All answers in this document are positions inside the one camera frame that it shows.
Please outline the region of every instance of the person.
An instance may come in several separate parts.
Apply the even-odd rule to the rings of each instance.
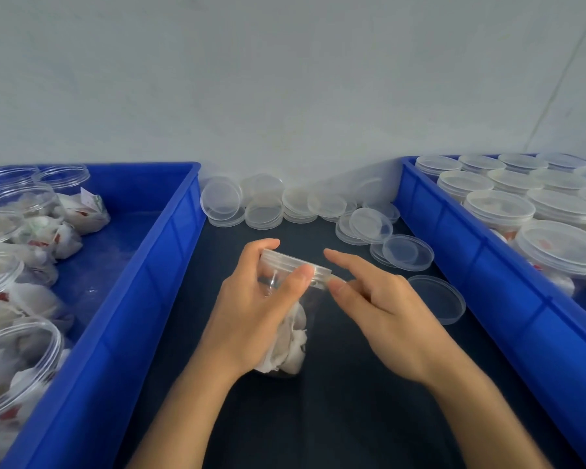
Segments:
[[[200,468],[226,395],[260,363],[314,270],[302,265],[272,295],[257,281],[258,260],[278,239],[247,244],[221,285],[202,338],[128,467]],[[356,255],[325,250],[353,281],[328,289],[392,372],[420,382],[438,402],[469,468],[548,468],[497,387],[447,334],[410,284]]]

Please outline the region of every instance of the table surface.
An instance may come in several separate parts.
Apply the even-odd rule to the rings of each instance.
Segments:
[[[324,248],[358,254],[391,273],[368,246],[340,241],[335,224],[286,220],[257,231],[244,223],[219,229],[206,222],[135,406],[116,467],[123,467],[145,434],[172,383],[187,363],[215,303],[221,282],[249,241],[281,240],[278,251],[331,268]],[[394,233],[409,234],[399,220]],[[443,277],[433,264],[421,274]],[[499,387],[557,468],[581,460],[512,369],[469,309],[446,327]],[[438,405],[421,385],[399,378],[375,357],[358,327],[328,295],[317,312],[302,373],[273,379],[252,372],[230,391],[211,435],[204,468],[440,468],[464,467]]]

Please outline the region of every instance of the forearm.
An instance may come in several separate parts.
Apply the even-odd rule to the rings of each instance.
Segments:
[[[172,386],[129,468],[202,467],[213,425],[233,384],[234,378],[196,350]]]
[[[550,468],[495,384],[456,346],[428,383],[473,468]]]

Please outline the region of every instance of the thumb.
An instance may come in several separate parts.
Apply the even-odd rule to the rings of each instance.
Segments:
[[[315,275],[311,265],[302,265],[286,277],[278,289],[264,302],[264,308],[269,313],[269,321],[278,325],[289,312],[289,309],[299,301],[308,289]]]
[[[368,302],[358,291],[337,276],[328,281],[328,289],[345,314],[354,320],[363,334],[371,331],[379,310]]]

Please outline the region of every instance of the blue crate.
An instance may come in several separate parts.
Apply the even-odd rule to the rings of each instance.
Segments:
[[[586,309],[402,158],[395,205],[586,463]],[[586,293],[578,297],[586,308]]]
[[[59,264],[70,358],[3,468],[110,467],[204,224],[198,163],[93,164],[110,224]]]

